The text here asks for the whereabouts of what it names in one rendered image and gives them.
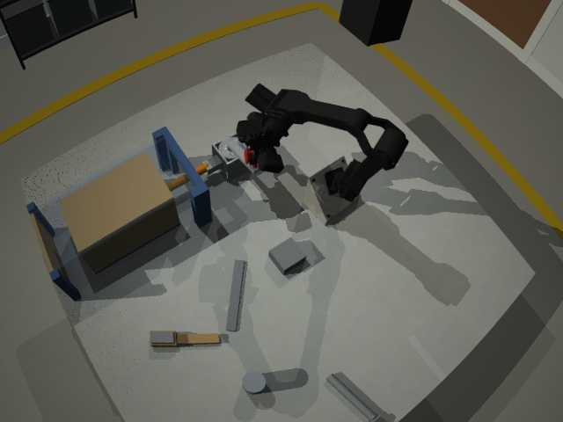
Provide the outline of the clear-panelled guard cubby with blue frame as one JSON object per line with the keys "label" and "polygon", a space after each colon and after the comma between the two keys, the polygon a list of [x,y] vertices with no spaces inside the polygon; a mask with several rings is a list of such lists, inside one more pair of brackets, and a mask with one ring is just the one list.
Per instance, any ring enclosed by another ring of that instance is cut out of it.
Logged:
{"label": "clear-panelled guard cubby with blue frame", "polygon": [[26,208],[52,281],[70,298],[186,226],[206,223],[201,189],[160,129],[154,140]]}

